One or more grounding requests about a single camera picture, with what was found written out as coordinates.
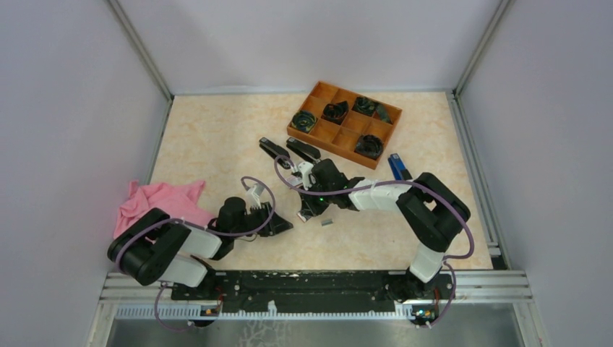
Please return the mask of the black stapler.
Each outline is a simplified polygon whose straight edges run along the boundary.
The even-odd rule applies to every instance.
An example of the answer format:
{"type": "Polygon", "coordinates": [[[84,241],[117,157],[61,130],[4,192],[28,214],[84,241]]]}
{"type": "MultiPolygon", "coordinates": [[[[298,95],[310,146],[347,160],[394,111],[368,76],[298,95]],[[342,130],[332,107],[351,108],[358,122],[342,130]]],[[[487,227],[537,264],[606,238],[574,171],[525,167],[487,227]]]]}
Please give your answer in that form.
{"type": "Polygon", "coordinates": [[[306,162],[317,163],[321,159],[321,153],[316,147],[294,137],[286,140],[286,147],[306,162]]]}
{"type": "Polygon", "coordinates": [[[259,147],[264,150],[272,159],[277,159],[276,162],[282,168],[288,170],[291,169],[292,164],[288,161],[290,154],[284,147],[275,144],[273,141],[266,137],[262,137],[259,140],[259,147]]]}

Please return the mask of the blue stapler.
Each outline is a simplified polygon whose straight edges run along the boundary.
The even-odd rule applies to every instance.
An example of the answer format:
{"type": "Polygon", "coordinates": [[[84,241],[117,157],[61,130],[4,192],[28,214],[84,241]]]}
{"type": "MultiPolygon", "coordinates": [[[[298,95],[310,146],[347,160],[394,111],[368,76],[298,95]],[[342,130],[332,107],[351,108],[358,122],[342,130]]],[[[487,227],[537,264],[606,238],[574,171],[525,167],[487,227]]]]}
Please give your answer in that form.
{"type": "Polygon", "coordinates": [[[395,180],[402,180],[402,181],[412,180],[413,177],[410,171],[406,168],[404,162],[401,160],[399,154],[397,153],[391,154],[388,157],[387,161],[388,161],[390,170],[392,171],[392,174],[395,180]]]}

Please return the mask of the tray of staple strips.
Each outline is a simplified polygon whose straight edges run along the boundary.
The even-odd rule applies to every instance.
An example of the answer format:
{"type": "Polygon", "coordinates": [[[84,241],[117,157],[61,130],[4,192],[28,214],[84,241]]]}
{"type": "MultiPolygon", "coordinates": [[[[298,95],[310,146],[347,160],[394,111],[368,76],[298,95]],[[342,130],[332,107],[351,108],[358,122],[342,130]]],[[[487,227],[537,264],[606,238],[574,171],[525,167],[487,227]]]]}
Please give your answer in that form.
{"type": "Polygon", "coordinates": [[[299,218],[300,218],[300,219],[301,219],[301,220],[302,220],[304,223],[306,223],[306,222],[307,222],[307,221],[310,219],[310,216],[308,216],[308,215],[304,215],[304,214],[302,214],[302,213],[297,213],[296,215],[297,215],[297,216],[298,216],[298,217],[299,217],[299,218]]]}

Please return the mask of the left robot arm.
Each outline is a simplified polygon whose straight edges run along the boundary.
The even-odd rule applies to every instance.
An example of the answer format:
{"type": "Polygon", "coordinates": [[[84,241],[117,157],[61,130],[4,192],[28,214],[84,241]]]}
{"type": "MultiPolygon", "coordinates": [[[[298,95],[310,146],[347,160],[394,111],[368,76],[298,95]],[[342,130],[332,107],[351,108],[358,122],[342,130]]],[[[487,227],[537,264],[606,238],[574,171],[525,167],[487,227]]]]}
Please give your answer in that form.
{"type": "Polygon", "coordinates": [[[239,237],[275,236],[292,228],[270,202],[248,207],[240,197],[226,199],[205,228],[171,218],[155,207],[111,243],[107,257],[142,286],[173,282],[188,286],[199,299],[208,299],[217,288],[215,277],[208,275],[212,270],[208,260],[224,258],[239,237]]]}

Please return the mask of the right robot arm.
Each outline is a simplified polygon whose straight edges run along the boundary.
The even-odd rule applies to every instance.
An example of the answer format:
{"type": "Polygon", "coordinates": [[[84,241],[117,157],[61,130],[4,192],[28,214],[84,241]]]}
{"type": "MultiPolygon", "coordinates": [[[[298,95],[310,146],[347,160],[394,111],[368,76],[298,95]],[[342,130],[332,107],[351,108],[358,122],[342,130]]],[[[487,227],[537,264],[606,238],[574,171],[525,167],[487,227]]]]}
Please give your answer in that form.
{"type": "Polygon", "coordinates": [[[322,214],[329,205],[400,213],[419,240],[407,278],[408,291],[416,298],[434,290],[447,250],[471,217],[467,205],[432,173],[413,180],[348,179],[325,159],[304,161],[292,168],[292,174],[301,179],[298,190],[305,218],[322,214]]]}

